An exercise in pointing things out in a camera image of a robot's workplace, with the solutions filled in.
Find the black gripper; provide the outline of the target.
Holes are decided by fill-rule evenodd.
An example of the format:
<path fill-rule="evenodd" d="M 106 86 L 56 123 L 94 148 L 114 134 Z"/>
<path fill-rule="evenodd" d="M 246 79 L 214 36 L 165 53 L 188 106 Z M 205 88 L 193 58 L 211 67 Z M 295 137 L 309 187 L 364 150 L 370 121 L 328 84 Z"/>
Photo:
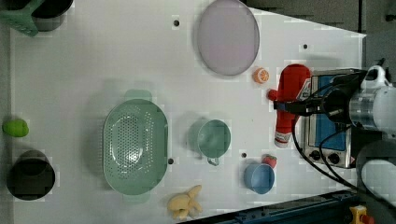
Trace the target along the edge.
<path fill-rule="evenodd" d="M 322 96 L 314 95 L 303 101 L 275 103 L 275 109 L 302 117 L 324 114 L 334 123 L 350 124 L 349 102 L 353 94 L 351 87 L 340 84 L 331 87 Z"/>

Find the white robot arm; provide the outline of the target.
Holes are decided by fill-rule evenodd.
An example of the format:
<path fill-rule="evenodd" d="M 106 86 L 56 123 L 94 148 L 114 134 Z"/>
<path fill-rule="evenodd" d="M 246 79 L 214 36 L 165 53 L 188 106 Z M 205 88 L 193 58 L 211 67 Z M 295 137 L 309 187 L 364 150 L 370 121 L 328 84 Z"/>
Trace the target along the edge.
<path fill-rule="evenodd" d="M 305 84 L 311 79 L 310 70 L 302 64 L 291 64 L 281 72 L 274 100 L 276 141 L 282 133 L 295 137 L 298 119 L 314 114 L 324 114 L 335 123 L 365 130 L 395 132 L 395 110 L 386 107 L 395 100 L 395 88 L 381 66 L 337 75 L 302 98 Z"/>

